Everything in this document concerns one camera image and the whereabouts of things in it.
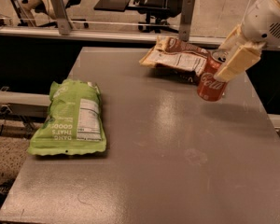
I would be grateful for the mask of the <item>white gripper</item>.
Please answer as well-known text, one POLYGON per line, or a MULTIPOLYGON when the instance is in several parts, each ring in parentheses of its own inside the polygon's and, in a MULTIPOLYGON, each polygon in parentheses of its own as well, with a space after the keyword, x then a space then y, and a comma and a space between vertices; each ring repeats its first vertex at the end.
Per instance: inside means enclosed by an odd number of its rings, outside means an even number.
POLYGON ((231 52, 214 74, 216 80, 229 82, 260 60, 261 44, 244 44, 245 37, 254 42, 266 42, 269 47, 280 46, 280 0, 257 0, 248 9, 242 25, 236 25, 219 46, 231 52))

